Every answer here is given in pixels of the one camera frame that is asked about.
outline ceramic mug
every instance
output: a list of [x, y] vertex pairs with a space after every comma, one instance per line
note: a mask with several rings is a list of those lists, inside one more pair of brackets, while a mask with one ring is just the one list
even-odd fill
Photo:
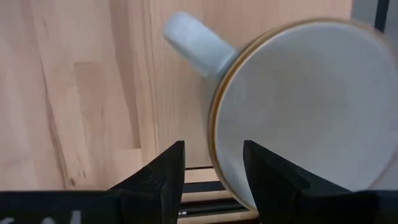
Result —
[[350, 190], [398, 188], [397, 58], [372, 28], [312, 19], [236, 50], [178, 12], [164, 37], [209, 83], [211, 160], [247, 208], [245, 139]]

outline black plastic part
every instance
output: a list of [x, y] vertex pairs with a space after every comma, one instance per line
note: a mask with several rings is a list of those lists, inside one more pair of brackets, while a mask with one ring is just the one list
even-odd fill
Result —
[[0, 192], [0, 222], [176, 223], [184, 168], [178, 141], [108, 191]]
[[374, 28], [384, 33], [387, 22], [387, 12], [390, 0], [378, 0], [376, 9], [376, 18], [374, 19]]
[[398, 223], [398, 191], [352, 193], [253, 141], [243, 158], [263, 223]]
[[197, 217], [224, 213], [245, 212], [248, 209], [233, 198], [182, 203], [179, 217]]
[[195, 193], [195, 192], [212, 192], [225, 190], [223, 184], [220, 181], [208, 181], [208, 182], [195, 182], [186, 183], [183, 186], [183, 193]]

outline light wood plank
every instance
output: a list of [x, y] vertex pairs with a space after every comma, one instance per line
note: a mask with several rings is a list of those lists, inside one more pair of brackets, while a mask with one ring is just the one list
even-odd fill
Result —
[[55, 128], [65, 161], [67, 188], [94, 185], [73, 69], [68, 1], [31, 1]]
[[220, 180], [214, 169], [194, 169], [185, 171], [185, 183]]
[[27, 1], [0, 1], [0, 190], [62, 189]]

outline wood grain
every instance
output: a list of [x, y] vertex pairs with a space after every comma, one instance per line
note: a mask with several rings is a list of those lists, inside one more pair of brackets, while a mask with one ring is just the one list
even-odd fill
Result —
[[[351, 0], [0, 1], [0, 189], [106, 189], [181, 139], [187, 167], [211, 165], [203, 80], [162, 37], [173, 13], [241, 48], [350, 10]], [[216, 178], [187, 180], [202, 177]]]
[[44, 74], [25, 1], [0, 1], [0, 190], [61, 189]]

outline black bar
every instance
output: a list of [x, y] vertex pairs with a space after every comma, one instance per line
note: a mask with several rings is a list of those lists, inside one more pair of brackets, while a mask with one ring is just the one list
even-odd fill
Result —
[[197, 170], [197, 169], [212, 169], [212, 166], [207, 166], [207, 167], [187, 167], [185, 170]]
[[220, 190], [225, 190], [220, 181], [195, 182], [184, 184], [182, 193], [211, 192]]
[[185, 202], [180, 206], [179, 218], [203, 215], [219, 215], [224, 213], [245, 212], [246, 207], [233, 198], [209, 200], [201, 202]]
[[387, 21], [387, 12], [390, 0], [378, 0], [376, 9], [376, 18], [374, 19], [374, 28], [384, 33]]

